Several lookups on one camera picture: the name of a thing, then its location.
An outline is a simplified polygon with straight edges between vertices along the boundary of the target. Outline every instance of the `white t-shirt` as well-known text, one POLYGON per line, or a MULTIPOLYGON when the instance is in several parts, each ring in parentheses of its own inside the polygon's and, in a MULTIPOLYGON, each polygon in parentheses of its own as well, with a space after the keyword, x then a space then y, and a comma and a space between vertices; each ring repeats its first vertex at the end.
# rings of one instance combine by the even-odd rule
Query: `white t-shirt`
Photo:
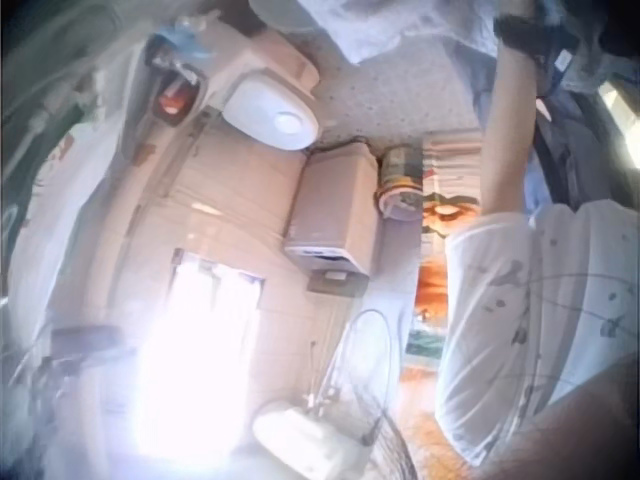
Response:
POLYGON ((471 465, 638 351, 639 229, 637 212, 604 200, 482 216, 447 239, 436 418, 471 465))

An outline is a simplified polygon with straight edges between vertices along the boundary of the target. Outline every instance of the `toilet seat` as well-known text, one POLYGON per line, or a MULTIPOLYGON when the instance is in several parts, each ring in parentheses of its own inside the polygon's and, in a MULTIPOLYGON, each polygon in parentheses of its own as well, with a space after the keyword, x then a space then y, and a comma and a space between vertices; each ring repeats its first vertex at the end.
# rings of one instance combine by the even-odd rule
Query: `toilet seat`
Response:
POLYGON ((222 110, 223 118, 256 140, 282 150, 300 150, 320 134, 320 125, 307 104, 291 87, 267 71, 253 72, 240 81, 222 110))

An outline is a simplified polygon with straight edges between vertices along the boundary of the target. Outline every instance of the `cylindrical container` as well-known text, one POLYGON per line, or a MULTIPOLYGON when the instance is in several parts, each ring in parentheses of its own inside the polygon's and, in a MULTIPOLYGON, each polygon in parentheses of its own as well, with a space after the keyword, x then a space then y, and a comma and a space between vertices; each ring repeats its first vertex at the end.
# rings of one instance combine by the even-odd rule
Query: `cylindrical container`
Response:
POLYGON ((386 151, 376 196, 384 218, 402 221, 421 218, 422 154, 419 149, 398 146, 386 151))

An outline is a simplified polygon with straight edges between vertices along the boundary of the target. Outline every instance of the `floor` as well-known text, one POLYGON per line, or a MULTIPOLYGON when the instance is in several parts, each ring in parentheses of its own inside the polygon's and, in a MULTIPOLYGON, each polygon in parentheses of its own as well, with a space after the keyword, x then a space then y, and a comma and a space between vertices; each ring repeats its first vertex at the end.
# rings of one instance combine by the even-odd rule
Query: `floor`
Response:
POLYGON ((365 136, 379 153, 397 144, 419 145, 429 131, 478 126, 470 99, 435 38, 405 40, 361 65, 348 63, 322 31, 288 38, 320 72, 313 91, 325 117, 320 145, 365 136))

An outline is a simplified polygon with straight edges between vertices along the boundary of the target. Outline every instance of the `bright window light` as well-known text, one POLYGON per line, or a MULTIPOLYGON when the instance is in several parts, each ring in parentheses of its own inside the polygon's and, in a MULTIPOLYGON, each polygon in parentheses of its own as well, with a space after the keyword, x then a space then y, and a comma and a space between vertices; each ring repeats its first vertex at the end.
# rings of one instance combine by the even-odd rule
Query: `bright window light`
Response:
POLYGON ((182 252, 165 313, 140 355, 141 453, 201 469, 237 444, 260 288, 254 277, 182 252))

